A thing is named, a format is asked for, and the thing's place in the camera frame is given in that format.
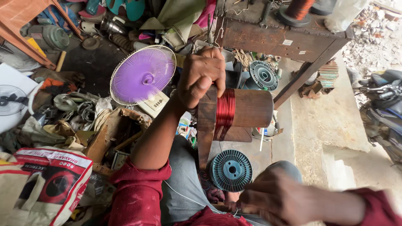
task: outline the red sleeve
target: red sleeve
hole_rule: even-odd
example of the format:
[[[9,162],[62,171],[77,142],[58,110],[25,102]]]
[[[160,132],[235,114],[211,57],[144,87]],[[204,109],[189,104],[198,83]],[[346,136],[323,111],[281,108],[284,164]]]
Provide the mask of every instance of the red sleeve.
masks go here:
[[[360,188],[347,192],[360,195],[366,201],[366,211],[359,226],[402,226],[402,218],[394,213],[384,191]]]
[[[129,158],[111,177],[117,184],[113,195],[109,226],[160,226],[159,201],[162,199],[162,180],[170,177],[169,160],[159,170],[140,170]]]

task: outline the wrench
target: wrench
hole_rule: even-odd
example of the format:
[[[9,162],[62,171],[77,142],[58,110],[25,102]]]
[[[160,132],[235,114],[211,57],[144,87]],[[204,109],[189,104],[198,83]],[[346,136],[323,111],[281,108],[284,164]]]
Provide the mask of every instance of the wrench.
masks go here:
[[[265,26],[265,29],[267,29],[267,24],[268,24],[267,18],[268,18],[268,15],[269,15],[269,11],[271,11],[271,7],[272,7],[273,2],[274,2],[273,0],[268,0],[267,1],[267,6],[265,7],[265,11],[264,11],[264,17],[263,17],[263,20],[260,22],[260,27],[261,28],[263,26]]]

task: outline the copper wire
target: copper wire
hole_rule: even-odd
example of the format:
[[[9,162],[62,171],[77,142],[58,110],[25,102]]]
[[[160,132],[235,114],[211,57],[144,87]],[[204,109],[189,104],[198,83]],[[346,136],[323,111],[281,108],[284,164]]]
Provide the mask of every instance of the copper wire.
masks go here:
[[[226,133],[233,123],[235,109],[236,99],[234,89],[227,88],[222,97],[218,98],[216,102],[214,140],[223,141],[225,139]]]
[[[303,20],[315,2],[316,0],[293,0],[285,14],[296,20]]]

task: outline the bag handle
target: bag handle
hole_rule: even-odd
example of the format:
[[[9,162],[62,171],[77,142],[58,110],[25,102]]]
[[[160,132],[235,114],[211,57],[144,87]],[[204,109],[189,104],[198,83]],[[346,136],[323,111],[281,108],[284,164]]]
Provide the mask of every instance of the bag handle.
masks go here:
[[[42,177],[41,174],[37,173],[32,175],[29,179],[29,181],[33,181],[36,179],[36,184],[32,189],[31,194],[29,195],[29,198],[25,201],[23,206],[21,207],[21,210],[26,210],[30,211],[35,204],[35,202],[38,200],[39,195],[41,194],[41,191],[43,189],[43,186],[45,185],[46,180]]]

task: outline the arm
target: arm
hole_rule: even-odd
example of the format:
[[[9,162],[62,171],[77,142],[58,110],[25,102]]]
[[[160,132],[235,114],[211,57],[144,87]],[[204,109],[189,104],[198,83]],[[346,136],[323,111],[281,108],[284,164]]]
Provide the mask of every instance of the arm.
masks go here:
[[[165,165],[180,117],[186,109],[195,108],[212,82],[218,96],[225,90],[225,61],[217,48],[204,48],[197,55],[188,55],[174,95],[154,122],[135,144],[131,162],[140,169],[155,170]]]
[[[266,170],[263,180],[246,185],[238,205],[259,213],[274,226],[322,220],[327,225],[401,225],[382,191],[332,192],[295,182],[281,170]]]
[[[161,184],[171,174],[168,157],[178,122],[187,108],[197,106],[213,81],[222,95],[225,62],[218,49],[207,48],[199,55],[187,56],[178,95],[167,102],[135,144],[127,163],[110,179],[118,185],[113,195],[110,226],[160,225]]]

